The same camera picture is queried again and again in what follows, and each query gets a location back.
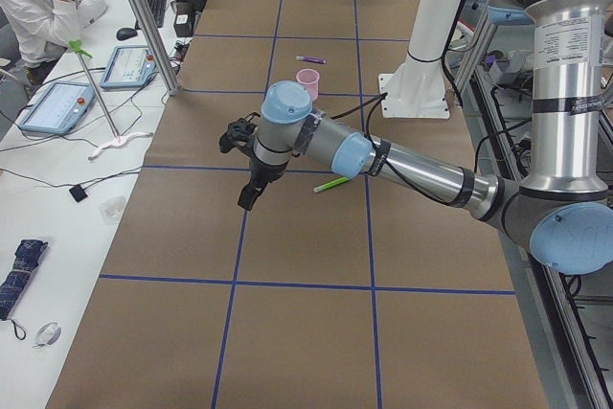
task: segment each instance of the small white object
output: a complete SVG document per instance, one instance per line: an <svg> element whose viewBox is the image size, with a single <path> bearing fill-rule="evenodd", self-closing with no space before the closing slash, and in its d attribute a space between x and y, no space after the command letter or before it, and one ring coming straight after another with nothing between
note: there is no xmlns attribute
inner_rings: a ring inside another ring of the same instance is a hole
<svg viewBox="0 0 613 409"><path fill-rule="evenodd" d="M113 138L111 141L100 145L98 148L95 148L94 152L89 157L87 157L87 160L89 160L90 162L93 160L96 160L100 156L100 154L103 153L108 148L122 148L127 143L129 143L132 139L150 138L151 136L153 136L153 133L151 132L146 133L144 131L136 131L133 133L128 133L126 135L117 136Z"/></svg>
<svg viewBox="0 0 613 409"><path fill-rule="evenodd" d="M116 196L100 205L102 220L106 224L119 224L125 210L125 197Z"/></svg>
<svg viewBox="0 0 613 409"><path fill-rule="evenodd" d="M36 333L36 337L34 338L34 348L41 349L43 347L53 345L56 343L60 335L61 326L58 323L47 323Z"/></svg>

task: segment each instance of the keyboard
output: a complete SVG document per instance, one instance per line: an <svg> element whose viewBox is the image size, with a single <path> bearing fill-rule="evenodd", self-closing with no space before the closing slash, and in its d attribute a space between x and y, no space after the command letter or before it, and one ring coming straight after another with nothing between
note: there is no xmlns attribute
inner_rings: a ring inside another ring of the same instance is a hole
<svg viewBox="0 0 613 409"><path fill-rule="evenodd" d="M164 26L164 14L166 13L167 1L168 0L147 0L151 13L153 13L153 19L155 19L155 25L158 28ZM138 21L136 21L134 29L140 29L138 26Z"/></svg>

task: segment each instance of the umbrella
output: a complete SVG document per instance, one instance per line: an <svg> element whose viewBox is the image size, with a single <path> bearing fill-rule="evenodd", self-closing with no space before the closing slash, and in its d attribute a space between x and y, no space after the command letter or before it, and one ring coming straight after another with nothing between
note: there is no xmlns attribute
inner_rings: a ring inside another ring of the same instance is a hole
<svg viewBox="0 0 613 409"><path fill-rule="evenodd" d="M15 330L15 336L19 340L26 338L26 331L18 327L14 320L9 318L9 313L19 295L26 287L32 272L38 267L38 259L47 249L48 243L39 239L22 239L21 244L15 251L15 262L7 279L0 285L0 320L10 320Z"/></svg>

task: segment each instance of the white table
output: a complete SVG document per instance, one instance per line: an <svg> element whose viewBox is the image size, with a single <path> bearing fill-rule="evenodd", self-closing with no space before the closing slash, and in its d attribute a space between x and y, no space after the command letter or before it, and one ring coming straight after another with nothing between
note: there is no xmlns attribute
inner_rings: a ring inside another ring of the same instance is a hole
<svg viewBox="0 0 613 409"><path fill-rule="evenodd" d="M120 27L134 26L134 14L127 0L107 0L107 4L107 12L85 30L82 38L83 49L93 55L89 67L105 66L119 44L146 44L140 32L124 42L117 41L115 33ZM168 8L160 35L169 52L176 41L172 22L173 14ZM79 69L77 57L67 53L49 79ZM94 76L99 80L102 72ZM75 81L87 82L83 73L77 77ZM133 92L102 93L121 132L139 115L130 102L120 107ZM155 131L166 98L166 86L157 76L134 98L143 115L130 131ZM100 106L94 103L76 129L86 127L68 137L85 138L96 145L110 141L113 137L110 127L101 115ZM0 149L31 143L13 127L0 143ZM77 184L140 167L149 144L150 138L132 140L121 149L104 151L90 162L87 157L94 148L89 144L54 139L37 146L0 152L0 170L13 170L54 184ZM136 175L103 181L87 190L89 196L77 203L68 188L53 189L0 172L0 283L11 271L14 251L22 239L49 241L40 266L10 315L26 328L28 337L24 341L17 340L11 322L0 322L2 407L45 407L117 230L117 223L108 223L102 218L100 207L118 196L128 200L135 181ZM49 322L61 325L59 340L51 347L34 349L36 332Z"/></svg>

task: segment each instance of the computer mouse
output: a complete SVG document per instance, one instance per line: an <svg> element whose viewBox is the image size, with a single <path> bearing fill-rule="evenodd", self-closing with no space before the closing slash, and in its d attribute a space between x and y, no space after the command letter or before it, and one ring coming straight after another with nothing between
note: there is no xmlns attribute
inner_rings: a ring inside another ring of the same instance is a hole
<svg viewBox="0 0 613 409"><path fill-rule="evenodd" d="M131 37L135 37L138 33L133 28L121 28L115 36L118 40L127 40Z"/></svg>

